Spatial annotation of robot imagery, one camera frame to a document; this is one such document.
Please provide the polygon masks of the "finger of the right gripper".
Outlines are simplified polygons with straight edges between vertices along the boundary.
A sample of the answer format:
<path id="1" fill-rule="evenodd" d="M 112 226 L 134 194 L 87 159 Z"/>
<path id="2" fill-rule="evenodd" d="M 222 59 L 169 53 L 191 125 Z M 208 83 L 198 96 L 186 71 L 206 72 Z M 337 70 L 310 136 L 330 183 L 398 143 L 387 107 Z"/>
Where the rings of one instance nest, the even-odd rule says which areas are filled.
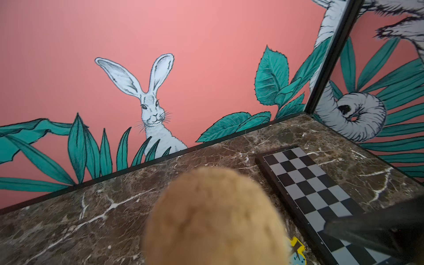
<path id="1" fill-rule="evenodd" d="M 327 221 L 324 233 L 405 262 L 424 260 L 424 197 Z"/>

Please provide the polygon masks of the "cork bottle stopper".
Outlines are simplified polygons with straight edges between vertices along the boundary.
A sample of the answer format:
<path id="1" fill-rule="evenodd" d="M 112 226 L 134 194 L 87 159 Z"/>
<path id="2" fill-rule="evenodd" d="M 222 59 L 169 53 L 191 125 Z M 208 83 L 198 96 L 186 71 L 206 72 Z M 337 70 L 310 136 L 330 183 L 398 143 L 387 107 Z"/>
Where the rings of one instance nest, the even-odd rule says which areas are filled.
<path id="1" fill-rule="evenodd" d="M 262 187 L 225 167 L 197 167 L 163 190 L 146 220 L 149 265 L 287 265 L 286 226 Z"/>

